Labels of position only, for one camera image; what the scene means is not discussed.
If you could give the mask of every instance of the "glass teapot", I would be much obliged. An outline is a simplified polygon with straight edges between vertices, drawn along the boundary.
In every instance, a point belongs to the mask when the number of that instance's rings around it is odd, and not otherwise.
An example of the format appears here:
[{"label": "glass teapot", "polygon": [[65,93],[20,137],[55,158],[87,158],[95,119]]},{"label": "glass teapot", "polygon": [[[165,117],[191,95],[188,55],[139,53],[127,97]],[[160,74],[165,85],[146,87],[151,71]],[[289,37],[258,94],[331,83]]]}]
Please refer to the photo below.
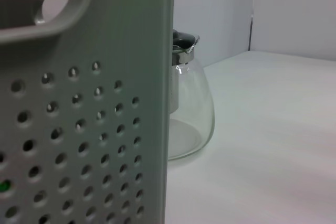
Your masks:
[{"label": "glass teapot", "polygon": [[195,59],[199,40],[199,36],[173,30],[169,160],[199,151],[214,132],[212,95],[204,70]]}]

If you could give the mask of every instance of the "white table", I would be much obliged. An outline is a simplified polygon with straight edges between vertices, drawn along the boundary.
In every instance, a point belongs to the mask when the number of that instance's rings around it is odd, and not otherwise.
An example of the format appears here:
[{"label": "white table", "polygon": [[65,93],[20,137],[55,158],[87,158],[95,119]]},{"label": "white table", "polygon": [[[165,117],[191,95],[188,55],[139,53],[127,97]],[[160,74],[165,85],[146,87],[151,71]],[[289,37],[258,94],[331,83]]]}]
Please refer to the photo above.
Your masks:
[{"label": "white table", "polygon": [[169,163],[166,224],[335,224],[336,62],[246,52],[205,72],[215,133]]}]

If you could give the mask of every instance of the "hole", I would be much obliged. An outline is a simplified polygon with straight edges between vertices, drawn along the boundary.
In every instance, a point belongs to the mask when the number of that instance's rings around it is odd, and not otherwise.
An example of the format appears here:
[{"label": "hole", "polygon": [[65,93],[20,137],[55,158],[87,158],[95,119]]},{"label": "hole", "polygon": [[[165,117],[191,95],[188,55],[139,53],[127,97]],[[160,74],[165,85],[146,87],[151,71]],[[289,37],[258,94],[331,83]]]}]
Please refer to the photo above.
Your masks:
[{"label": "hole", "polygon": [[12,219],[18,215],[19,209],[18,207],[10,207],[5,214],[7,219]]},{"label": "hole", "polygon": [[29,111],[23,111],[17,116],[17,121],[19,123],[26,123],[28,120],[30,120],[30,112]]},{"label": "hole", "polygon": [[85,200],[91,199],[93,195],[93,187],[92,186],[87,187],[83,195]]},{"label": "hole", "polygon": [[134,118],[133,120],[133,126],[134,127],[139,127],[140,124],[140,118]]},{"label": "hole", "polygon": [[120,92],[122,87],[122,82],[121,81],[116,81],[114,83],[114,90],[115,92]]},{"label": "hole", "polygon": [[143,212],[144,212],[144,207],[139,207],[138,210],[137,210],[136,216],[138,218],[142,217]]},{"label": "hole", "polygon": [[112,180],[112,177],[111,175],[106,175],[104,178],[103,178],[103,187],[108,187],[110,184],[111,184],[111,180]]},{"label": "hole", "polygon": [[46,191],[39,191],[34,196],[34,203],[41,203],[42,201],[45,201],[47,199],[47,193]]},{"label": "hole", "polygon": [[89,177],[90,173],[91,173],[91,166],[89,165],[84,166],[81,171],[82,178]]},{"label": "hole", "polygon": [[86,218],[91,220],[96,216],[96,208],[95,207],[90,207],[87,212],[86,212]]},{"label": "hole", "polygon": [[125,152],[126,152],[126,146],[124,146],[124,145],[120,146],[119,149],[118,149],[118,155],[123,156],[123,155],[125,155]]},{"label": "hole", "polygon": [[118,103],[117,106],[115,106],[114,111],[117,115],[120,115],[123,110],[122,103]]},{"label": "hole", "polygon": [[78,120],[75,125],[76,131],[78,132],[83,131],[85,126],[86,126],[86,121],[84,119]]},{"label": "hole", "polygon": [[102,97],[103,95],[103,88],[102,87],[97,87],[93,93],[93,95],[97,98]]},{"label": "hole", "polygon": [[120,188],[121,193],[125,194],[128,190],[128,187],[129,187],[128,183],[124,183]]},{"label": "hole", "polygon": [[136,193],[136,199],[137,200],[140,200],[143,196],[143,190],[139,190],[137,193]]},{"label": "hole", "polygon": [[142,180],[142,174],[138,173],[135,177],[135,182],[139,183]]},{"label": "hole", "polygon": [[98,140],[101,144],[105,144],[106,143],[106,140],[108,138],[108,135],[106,133],[103,133],[99,136]]},{"label": "hole", "polygon": [[131,223],[132,223],[132,221],[131,221],[130,218],[127,218],[127,219],[124,221],[124,224],[131,224]]},{"label": "hole", "polygon": [[12,187],[12,182],[10,180],[5,180],[0,183],[0,194],[8,192]]},{"label": "hole", "polygon": [[3,152],[0,152],[0,164],[3,164],[6,160],[6,156]]},{"label": "hole", "polygon": [[67,191],[70,187],[70,178],[65,177],[61,179],[61,181],[58,184],[58,188],[62,191]]},{"label": "hole", "polygon": [[96,119],[98,121],[101,121],[101,120],[103,120],[105,118],[105,116],[106,116],[106,113],[105,113],[105,111],[102,110],[102,111],[99,111],[97,113]]},{"label": "hole", "polygon": [[139,147],[141,138],[138,136],[134,139],[134,147]]},{"label": "hole", "polygon": [[55,159],[55,164],[58,166],[65,166],[67,162],[67,154],[61,153]]},{"label": "hole", "polygon": [[10,88],[13,93],[22,93],[25,90],[25,83],[22,80],[16,80],[12,83]]},{"label": "hole", "polygon": [[114,213],[110,213],[109,215],[107,215],[106,223],[107,224],[113,224],[113,220],[114,220],[115,216],[116,215]]},{"label": "hole", "polygon": [[134,97],[134,98],[132,99],[133,107],[136,108],[136,107],[139,105],[139,102],[140,102],[139,97]]},{"label": "hole", "polygon": [[127,165],[122,165],[119,169],[121,175],[124,175],[127,171]]},{"label": "hole", "polygon": [[42,84],[52,84],[54,81],[54,75],[52,73],[44,73],[41,79]]},{"label": "hole", "polygon": [[75,94],[72,97],[72,103],[74,105],[79,105],[79,103],[82,102],[82,100],[83,100],[83,96],[81,94]]},{"label": "hole", "polygon": [[93,64],[92,64],[92,71],[94,73],[99,73],[100,72],[100,62],[99,61],[95,61]]},{"label": "hole", "polygon": [[72,211],[72,207],[73,207],[73,203],[74,203],[74,202],[73,202],[71,199],[65,201],[64,204],[63,204],[63,206],[62,206],[62,211],[63,211],[63,212],[66,212],[67,214],[68,214],[69,212],[71,212],[71,211]]},{"label": "hole", "polygon": [[135,163],[136,166],[140,165],[140,163],[141,163],[141,156],[140,155],[135,157],[134,163]]},{"label": "hole", "polygon": [[62,135],[63,135],[63,130],[62,130],[62,128],[58,127],[58,128],[56,128],[52,131],[51,139],[52,140],[57,140],[57,139],[61,138]]},{"label": "hole", "polygon": [[102,156],[100,163],[102,166],[107,166],[109,164],[110,156],[108,154],[105,154]]},{"label": "hole", "polygon": [[39,220],[38,224],[50,224],[50,215],[43,215]]},{"label": "hole", "polygon": [[48,113],[53,113],[58,110],[58,105],[57,102],[51,102],[47,105],[47,112]]},{"label": "hole", "polygon": [[129,208],[130,208],[130,202],[125,201],[124,204],[122,204],[122,206],[121,206],[121,211],[122,212],[127,212]]},{"label": "hole", "polygon": [[112,205],[112,202],[113,202],[113,194],[108,194],[106,197],[105,197],[105,200],[104,200],[104,204],[106,207],[108,206],[111,206]]},{"label": "hole", "polygon": [[78,77],[79,70],[76,67],[72,67],[68,71],[68,76],[70,79],[75,80]]},{"label": "hole", "polygon": [[124,125],[119,125],[117,128],[117,134],[121,135],[125,130],[125,126]]},{"label": "hole", "polygon": [[41,169],[38,166],[34,166],[29,170],[28,176],[29,178],[36,178],[38,175],[40,175]]},{"label": "hole", "polygon": [[81,155],[86,155],[88,153],[89,149],[89,144],[88,143],[82,143],[79,147],[78,147],[78,152]]}]

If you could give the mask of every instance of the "white wall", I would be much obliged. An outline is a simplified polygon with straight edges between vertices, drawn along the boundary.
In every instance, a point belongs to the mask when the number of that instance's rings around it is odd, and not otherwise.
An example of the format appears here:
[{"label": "white wall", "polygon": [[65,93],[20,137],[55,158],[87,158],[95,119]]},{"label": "white wall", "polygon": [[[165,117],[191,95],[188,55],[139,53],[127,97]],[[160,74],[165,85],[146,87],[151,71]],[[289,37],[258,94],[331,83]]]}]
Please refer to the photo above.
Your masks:
[{"label": "white wall", "polygon": [[336,1],[255,0],[251,48],[336,60]]},{"label": "white wall", "polygon": [[54,19],[66,6],[68,0],[44,0],[42,14],[45,22]]},{"label": "white wall", "polygon": [[174,29],[199,34],[206,66],[248,49],[253,0],[175,0]]}]

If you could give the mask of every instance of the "perforated panel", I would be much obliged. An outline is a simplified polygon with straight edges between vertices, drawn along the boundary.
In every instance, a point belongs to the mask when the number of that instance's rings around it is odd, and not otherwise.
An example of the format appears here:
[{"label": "perforated panel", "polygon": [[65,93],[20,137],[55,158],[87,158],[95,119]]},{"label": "perforated panel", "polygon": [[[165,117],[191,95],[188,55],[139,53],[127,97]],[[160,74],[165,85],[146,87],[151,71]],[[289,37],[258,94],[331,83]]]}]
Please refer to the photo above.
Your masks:
[{"label": "perforated panel", "polygon": [[61,36],[0,47],[0,223],[163,222],[171,7],[93,0]]}]

